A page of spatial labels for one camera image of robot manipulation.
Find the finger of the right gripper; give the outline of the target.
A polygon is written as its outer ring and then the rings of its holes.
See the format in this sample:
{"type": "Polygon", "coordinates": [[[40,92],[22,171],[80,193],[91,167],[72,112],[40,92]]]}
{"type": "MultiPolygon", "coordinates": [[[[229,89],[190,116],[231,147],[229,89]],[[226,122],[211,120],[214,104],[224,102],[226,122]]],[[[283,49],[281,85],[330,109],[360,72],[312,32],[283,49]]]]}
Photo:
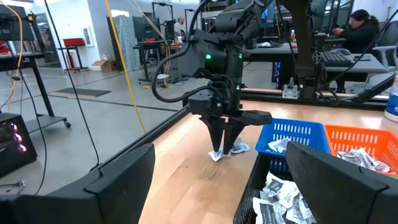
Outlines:
{"type": "Polygon", "coordinates": [[[245,125],[241,122],[228,121],[224,128],[223,154],[228,155],[235,141],[244,129],[245,125]]]}
{"type": "Polygon", "coordinates": [[[201,117],[200,120],[209,130],[213,150],[218,152],[223,137],[225,119],[217,116],[201,117]]]}

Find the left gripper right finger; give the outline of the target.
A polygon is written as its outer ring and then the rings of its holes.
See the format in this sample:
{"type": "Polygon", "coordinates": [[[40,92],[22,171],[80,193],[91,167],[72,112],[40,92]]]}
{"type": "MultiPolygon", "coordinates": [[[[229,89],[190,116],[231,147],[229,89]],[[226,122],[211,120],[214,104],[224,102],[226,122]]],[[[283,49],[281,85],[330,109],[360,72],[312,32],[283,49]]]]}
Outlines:
{"type": "Polygon", "coordinates": [[[398,224],[398,179],[298,142],[285,158],[318,224],[398,224]]]}

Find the small white printed packet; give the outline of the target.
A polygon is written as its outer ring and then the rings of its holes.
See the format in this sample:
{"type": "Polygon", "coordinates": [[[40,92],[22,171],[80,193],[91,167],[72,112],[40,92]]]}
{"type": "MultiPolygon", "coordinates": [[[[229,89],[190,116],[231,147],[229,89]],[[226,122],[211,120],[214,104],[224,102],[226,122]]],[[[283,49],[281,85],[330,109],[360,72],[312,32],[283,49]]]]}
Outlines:
{"type": "Polygon", "coordinates": [[[233,154],[239,154],[242,152],[247,152],[250,151],[251,148],[248,144],[241,142],[241,141],[237,141],[233,144],[232,148],[231,148],[231,152],[233,154]]]}
{"type": "Polygon", "coordinates": [[[283,145],[281,140],[270,142],[268,146],[269,150],[273,152],[282,153],[285,151],[285,146],[283,145]]]}
{"type": "Polygon", "coordinates": [[[210,158],[214,161],[214,162],[218,162],[219,160],[221,160],[224,157],[229,157],[231,156],[231,151],[229,151],[227,154],[224,153],[223,149],[220,149],[219,151],[215,152],[215,151],[210,151],[208,153],[208,155],[210,156],[210,158]]]}
{"type": "Polygon", "coordinates": [[[291,141],[290,138],[283,138],[277,144],[277,150],[279,153],[284,153],[287,150],[287,144],[291,141]]]}
{"type": "Polygon", "coordinates": [[[256,214],[255,224],[278,224],[275,206],[267,200],[254,197],[252,199],[252,208],[256,214]]]}
{"type": "Polygon", "coordinates": [[[262,189],[268,197],[277,197],[279,203],[290,208],[294,204],[294,198],[299,194],[299,189],[295,182],[282,180],[271,172],[266,177],[266,186],[262,189]]]}
{"type": "Polygon", "coordinates": [[[378,161],[374,157],[371,157],[365,150],[364,148],[360,148],[355,150],[357,156],[359,157],[361,161],[361,166],[373,170],[373,171],[379,171],[379,172],[389,172],[390,167],[386,165],[385,163],[378,161]]]}
{"type": "Polygon", "coordinates": [[[353,154],[352,152],[338,151],[336,153],[336,155],[340,159],[343,159],[343,160],[348,161],[348,162],[353,163],[353,164],[359,165],[360,162],[361,162],[360,159],[357,157],[357,155],[355,153],[353,154]]]}
{"type": "Polygon", "coordinates": [[[294,197],[293,205],[286,211],[285,219],[294,224],[317,224],[301,193],[294,197]]]}

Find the orange plastic slotted basket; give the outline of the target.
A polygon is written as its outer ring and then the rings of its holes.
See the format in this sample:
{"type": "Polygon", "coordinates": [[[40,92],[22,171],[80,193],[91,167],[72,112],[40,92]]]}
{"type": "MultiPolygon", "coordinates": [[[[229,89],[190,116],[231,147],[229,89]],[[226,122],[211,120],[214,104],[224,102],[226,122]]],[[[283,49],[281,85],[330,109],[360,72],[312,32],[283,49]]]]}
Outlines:
{"type": "Polygon", "coordinates": [[[338,151],[349,152],[351,149],[364,148],[371,157],[391,168],[389,172],[379,173],[398,174],[398,137],[394,133],[382,129],[331,124],[323,126],[331,155],[336,157],[338,151]]]}

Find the blue plastic slotted basket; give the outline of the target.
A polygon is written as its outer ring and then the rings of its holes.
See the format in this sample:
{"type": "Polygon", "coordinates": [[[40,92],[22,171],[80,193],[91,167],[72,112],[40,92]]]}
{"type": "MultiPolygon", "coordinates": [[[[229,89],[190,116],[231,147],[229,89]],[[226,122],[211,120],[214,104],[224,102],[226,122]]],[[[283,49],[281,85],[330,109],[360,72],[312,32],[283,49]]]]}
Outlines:
{"type": "Polygon", "coordinates": [[[273,118],[271,124],[265,124],[256,143],[258,153],[284,156],[284,153],[272,152],[268,144],[280,139],[289,138],[312,147],[318,151],[330,153],[325,131],[321,123],[295,119],[273,118]]]}

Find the black plastic slotted basket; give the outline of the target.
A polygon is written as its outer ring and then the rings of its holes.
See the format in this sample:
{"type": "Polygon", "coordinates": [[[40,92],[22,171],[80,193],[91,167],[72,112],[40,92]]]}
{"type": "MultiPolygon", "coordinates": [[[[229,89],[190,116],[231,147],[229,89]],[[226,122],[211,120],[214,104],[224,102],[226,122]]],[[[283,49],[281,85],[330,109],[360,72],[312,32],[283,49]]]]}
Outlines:
{"type": "Polygon", "coordinates": [[[279,203],[277,197],[268,197],[267,194],[262,191],[266,186],[268,172],[271,172],[282,180],[293,182],[290,169],[284,156],[266,153],[258,154],[248,183],[244,189],[243,196],[234,215],[233,224],[255,224],[256,214],[252,208],[252,199],[254,197],[267,200],[275,206],[278,224],[294,224],[288,223],[285,219],[288,208],[283,207],[279,203]]]}

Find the black PC purple lights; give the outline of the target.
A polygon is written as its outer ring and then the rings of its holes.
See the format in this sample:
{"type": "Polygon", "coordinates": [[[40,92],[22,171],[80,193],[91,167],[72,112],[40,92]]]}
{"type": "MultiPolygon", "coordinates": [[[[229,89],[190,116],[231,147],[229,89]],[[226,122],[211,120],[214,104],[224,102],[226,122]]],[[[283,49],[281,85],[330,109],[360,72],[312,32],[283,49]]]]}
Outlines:
{"type": "Polygon", "coordinates": [[[21,115],[0,113],[0,177],[37,160],[21,115]]]}

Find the white lidded wipes canister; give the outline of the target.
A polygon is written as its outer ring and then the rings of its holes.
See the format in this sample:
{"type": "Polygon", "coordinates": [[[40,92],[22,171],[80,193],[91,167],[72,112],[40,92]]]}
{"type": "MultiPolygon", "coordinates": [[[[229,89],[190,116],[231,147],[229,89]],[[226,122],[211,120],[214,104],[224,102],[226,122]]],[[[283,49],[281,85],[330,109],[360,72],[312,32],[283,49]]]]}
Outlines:
{"type": "Polygon", "coordinates": [[[398,123],[398,72],[395,73],[389,99],[384,110],[384,116],[387,119],[398,123]]]}

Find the black desk support bar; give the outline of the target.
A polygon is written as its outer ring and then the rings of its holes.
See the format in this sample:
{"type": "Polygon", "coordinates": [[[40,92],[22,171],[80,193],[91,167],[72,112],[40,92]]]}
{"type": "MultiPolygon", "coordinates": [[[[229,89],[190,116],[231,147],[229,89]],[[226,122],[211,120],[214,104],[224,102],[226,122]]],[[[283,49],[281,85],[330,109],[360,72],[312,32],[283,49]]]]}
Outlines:
{"type": "Polygon", "coordinates": [[[394,72],[386,80],[380,82],[379,84],[377,84],[376,86],[374,86],[368,90],[364,90],[363,92],[361,92],[360,94],[358,94],[356,96],[351,97],[350,99],[348,99],[348,101],[350,101],[352,103],[365,103],[365,102],[369,101],[374,96],[376,96],[376,95],[382,93],[383,91],[387,90],[388,88],[390,88],[394,83],[396,75],[398,75],[398,72],[394,72]]]}

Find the black computer keyboard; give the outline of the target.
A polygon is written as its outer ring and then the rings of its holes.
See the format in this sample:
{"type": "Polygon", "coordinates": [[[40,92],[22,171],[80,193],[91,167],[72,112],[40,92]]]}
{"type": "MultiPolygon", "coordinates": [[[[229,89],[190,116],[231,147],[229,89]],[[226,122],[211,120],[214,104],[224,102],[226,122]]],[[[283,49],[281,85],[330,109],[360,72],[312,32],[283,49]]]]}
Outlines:
{"type": "Polygon", "coordinates": [[[323,52],[323,63],[326,67],[350,67],[353,62],[340,52],[323,52]]]}

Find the distant black monitor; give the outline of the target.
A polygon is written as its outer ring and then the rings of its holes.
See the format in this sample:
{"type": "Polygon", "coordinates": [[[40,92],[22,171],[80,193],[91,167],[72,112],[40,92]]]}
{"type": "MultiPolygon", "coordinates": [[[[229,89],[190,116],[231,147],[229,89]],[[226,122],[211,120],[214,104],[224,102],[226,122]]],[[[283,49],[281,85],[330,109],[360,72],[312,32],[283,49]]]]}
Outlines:
{"type": "Polygon", "coordinates": [[[153,28],[151,23],[145,17],[133,17],[134,34],[138,39],[155,38],[159,39],[160,35],[153,28]]]}

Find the brown cardboard box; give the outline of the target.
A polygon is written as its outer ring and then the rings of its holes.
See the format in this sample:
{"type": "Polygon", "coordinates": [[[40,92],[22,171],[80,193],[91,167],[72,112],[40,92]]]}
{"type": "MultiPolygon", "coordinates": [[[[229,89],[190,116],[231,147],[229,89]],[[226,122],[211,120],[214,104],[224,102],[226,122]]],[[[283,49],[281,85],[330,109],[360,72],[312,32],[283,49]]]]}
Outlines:
{"type": "Polygon", "coordinates": [[[91,67],[91,70],[94,71],[101,71],[101,72],[112,72],[117,69],[116,67],[116,61],[114,59],[112,60],[98,60],[95,61],[91,67]]]}

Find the grey side desk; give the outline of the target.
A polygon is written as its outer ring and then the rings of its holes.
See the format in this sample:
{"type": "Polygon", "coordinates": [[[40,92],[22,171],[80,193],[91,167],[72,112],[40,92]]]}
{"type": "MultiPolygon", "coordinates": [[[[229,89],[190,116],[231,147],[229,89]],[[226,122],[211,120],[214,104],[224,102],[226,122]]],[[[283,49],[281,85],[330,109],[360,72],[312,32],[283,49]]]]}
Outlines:
{"type": "MultiPolygon", "coordinates": [[[[280,70],[283,76],[289,77],[292,73],[292,54],[288,46],[256,48],[248,51],[249,55],[244,58],[243,83],[248,88],[279,89],[278,78],[273,78],[274,65],[281,63],[280,70]]],[[[383,65],[373,56],[370,61],[359,61],[346,73],[348,79],[365,79],[366,75],[386,73],[383,65]]]]}

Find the grey mesh office chair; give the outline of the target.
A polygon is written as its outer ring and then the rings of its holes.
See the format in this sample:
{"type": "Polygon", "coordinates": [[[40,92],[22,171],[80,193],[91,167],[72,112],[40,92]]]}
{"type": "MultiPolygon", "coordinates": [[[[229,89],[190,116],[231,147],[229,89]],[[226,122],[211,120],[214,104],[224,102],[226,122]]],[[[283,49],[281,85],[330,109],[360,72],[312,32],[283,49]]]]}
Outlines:
{"type": "Polygon", "coordinates": [[[387,25],[373,51],[388,72],[398,70],[398,21],[387,25]]]}

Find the grey metal bracket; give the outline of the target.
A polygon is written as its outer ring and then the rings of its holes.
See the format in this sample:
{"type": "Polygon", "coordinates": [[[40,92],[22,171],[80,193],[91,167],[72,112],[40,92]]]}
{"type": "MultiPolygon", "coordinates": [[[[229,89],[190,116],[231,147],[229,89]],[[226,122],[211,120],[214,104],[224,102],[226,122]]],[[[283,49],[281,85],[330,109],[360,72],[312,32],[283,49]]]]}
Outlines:
{"type": "Polygon", "coordinates": [[[299,98],[299,89],[298,86],[294,83],[294,77],[290,78],[288,84],[285,84],[282,89],[282,97],[286,99],[296,100],[299,98]]]}

